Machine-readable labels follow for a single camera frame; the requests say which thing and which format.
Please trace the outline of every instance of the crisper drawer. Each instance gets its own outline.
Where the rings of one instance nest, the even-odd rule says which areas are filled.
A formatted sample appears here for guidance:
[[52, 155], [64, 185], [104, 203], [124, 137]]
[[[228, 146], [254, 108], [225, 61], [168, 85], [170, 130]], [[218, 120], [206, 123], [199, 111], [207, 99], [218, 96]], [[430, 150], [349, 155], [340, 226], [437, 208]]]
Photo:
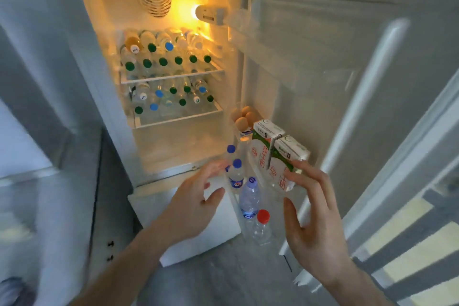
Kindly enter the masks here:
[[[135, 189], [128, 200], [141, 222], [147, 227], [168, 206], [177, 188], [197, 171], [190, 171], [149, 183]], [[204, 191], [204, 197], [220, 187], [227, 187], [223, 176], [209, 179], [210, 187]], [[222, 199], [217, 211], [207, 228], [197, 237], [187, 239], [170, 247], [160, 258], [161, 264], [169, 266], [212, 249], [241, 233], [236, 214], [228, 193]]]

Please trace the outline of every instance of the blue bottle cap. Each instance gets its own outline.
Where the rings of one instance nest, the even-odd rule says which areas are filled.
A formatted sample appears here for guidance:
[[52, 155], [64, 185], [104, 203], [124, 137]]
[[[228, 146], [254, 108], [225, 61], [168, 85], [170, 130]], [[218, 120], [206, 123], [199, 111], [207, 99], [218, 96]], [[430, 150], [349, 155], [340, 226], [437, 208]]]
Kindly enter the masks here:
[[254, 176], [251, 176], [247, 181], [247, 186], [251, 189], [254, 189], [257, 186], [257, 180]]
[[234, 168], [241, 168], [242, 167], [242, 161], [240, 160], [240, 158], [236, 158], [233, 161], [233, 167]]

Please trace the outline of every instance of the green bottle cap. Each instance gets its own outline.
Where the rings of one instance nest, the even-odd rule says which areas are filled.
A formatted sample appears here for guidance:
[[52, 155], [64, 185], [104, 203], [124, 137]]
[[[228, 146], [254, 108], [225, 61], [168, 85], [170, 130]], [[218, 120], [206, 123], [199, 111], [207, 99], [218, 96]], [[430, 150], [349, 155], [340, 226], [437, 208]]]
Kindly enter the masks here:
[[153, 44], [152, 42], [148, 44], [148, 51], [150, 52], [156, 52], [156, 45]]
[[144, 60], [143, 63], [145, 68], [150, 68], [152, 66], [151, 60]]
[[129, 71], [133, 71], [135, 69], [135, 65], [134, 63], [132, 62], [126, 62], [126, 64], [124, 65], [126, 67], [127, 70]]

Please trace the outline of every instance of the brown egg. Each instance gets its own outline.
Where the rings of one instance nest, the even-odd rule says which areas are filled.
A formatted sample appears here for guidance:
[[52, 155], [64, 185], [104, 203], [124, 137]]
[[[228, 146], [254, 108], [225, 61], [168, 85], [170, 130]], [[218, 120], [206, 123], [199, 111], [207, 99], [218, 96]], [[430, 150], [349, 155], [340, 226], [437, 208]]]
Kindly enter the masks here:
[[236, 120], [235, 122], [236, 128], [240, 130], [241, 132], [244, 132], [249, 128], [249, 123], [247, 122], [247, 119], [245, 117], [240, 117]]
[[248, 113], [249, 111], [257, 111], [257, 110], [256, 110], [254, 107], [251, 107], [251, 106], [248, 105], [248, 106], [244, 107], [244, 108], [241, 110], [242, 116], [247, 115], [247, 113]]
[[229, 117], [234, 121], [236, 122], [236, 120], [240, 117], [242, 117], [242, 112], [240, 111], [239, 108], [234, 108], [232, 111], [231, 111], [231, 114], [229, 115]]
[[261, 117], [258, 115], [258, 113], [254, 111], [249, 111], [246, 115], [247, 122], [249, 123], [249, 127], [253, 128], [253, 124], [256, 123], [257, 121], [261, 120]]

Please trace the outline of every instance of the white milk carton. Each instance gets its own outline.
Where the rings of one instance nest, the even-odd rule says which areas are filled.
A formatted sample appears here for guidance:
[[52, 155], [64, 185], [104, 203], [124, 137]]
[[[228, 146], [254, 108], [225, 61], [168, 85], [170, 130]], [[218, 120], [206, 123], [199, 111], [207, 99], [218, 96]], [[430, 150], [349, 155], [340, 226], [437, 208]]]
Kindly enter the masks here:
[[281, 138], [284, 134], [285, 131], [282, 128], [267, 119], [257, 121], [253, 124], [250, 152], [262, 169], [268, 169], [274, 141]]
[[274, 148], [271, 152], [269, 175], [282, 190], [292, 190], [295, 183], [284, 177], [284, 170], [288, 168], [290, 172], [297, 173], [300, 173], [301, 170], [293, 167], [287, 160], [307, 160], [310, 154], [307, 148], [298, 143], [292, 136], [278, 139], [274, 142]]

